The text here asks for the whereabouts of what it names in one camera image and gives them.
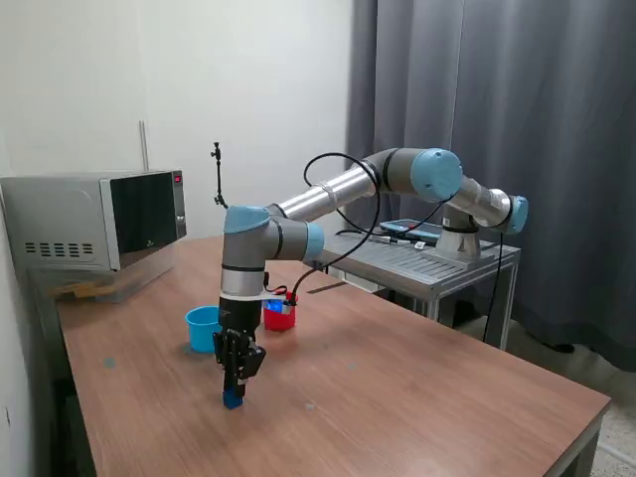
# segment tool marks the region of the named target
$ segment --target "gray curtain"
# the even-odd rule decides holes
[[[350,153],[448,148],[528,197],[514,318],[636,371],[636,2],[360,0],[355,22]]]

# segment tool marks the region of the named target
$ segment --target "metal rod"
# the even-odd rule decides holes
[[[506,309],[504,310],[504,325],[501,331],[501,341],[499,349],[506,351],[508,345],[508,331],[510,330],[510,320],[513,313],[513,299],[515,296],[515,285],[517,284],[517,270],[519,266],[516,264],[510,270],[510,278],[508,281],[508,293],[506,296]]]
[[[145,172],[150,170],[150,164],[148,162],[148,141],[146,137],[146,122],[141,119],[139,121],[139,136],[141,136],[141,160],[143,170]]]
[[[603,452],[608,453],[612,457],[620,460],[623,464],[629,465],[631,468],[636,469],[636,459],[630,457],[629,455],[621,452],[618,449],[615,449],[611,445],[608,445],[605,442],[598,442],[598,448]]]

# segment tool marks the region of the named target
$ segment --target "metal cart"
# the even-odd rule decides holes
[[[361,236],[331,236],[325,243],[320,262],[326,263],[354,246]],[[335,265],[380,286],[421,301],[414,311],[439,321],[439,302],[462,288],[494,276],[497,272],[499,244],[481,242],[482,256],[494,255],[470,269],[434,259],[412,244],[368,241]],[[506,349],[521,250],[504,245],[500,283],[486,334],[486,342]]]

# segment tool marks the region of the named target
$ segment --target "red cup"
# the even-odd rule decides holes
[[[291,291],[288,291],[286,296],[287,300],[290,300]],[[296,326],[296,307],[292,306],[289,314],[275,311],[280,309],[281,305],[281,300],[265,300],[265,303],[263,303],[262,315],[265,322],[265,330],[287,331]]]

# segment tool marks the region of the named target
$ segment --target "table leg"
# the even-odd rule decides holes
[[[501,341],[499,348],[506,351],[508,344],[508,331],[510,330],[510,320],[513,313],[513,302],[515,299],[515,285],[517,284],[517,270],[519,265],[516,263],[510,271],[510,279],[508,280],[508,293],[506,294],[506,308],[504,310],[504,325],[501,332]]]
[[[485,341],[491,346],[505,350],[513,310],[515,284],[517,282],[517,265],[501,270],[499,279],[502,281],[506,280],[506,292],[497,290]]]
[[[426,316],[434,321],[439,321],[439,300],[426,302]]]
[[[592,472],[596,444],[598,443],[598,432],[594,434],[585,447],[580,451],[572,463],[561,474],[561,477],[588,477]]]

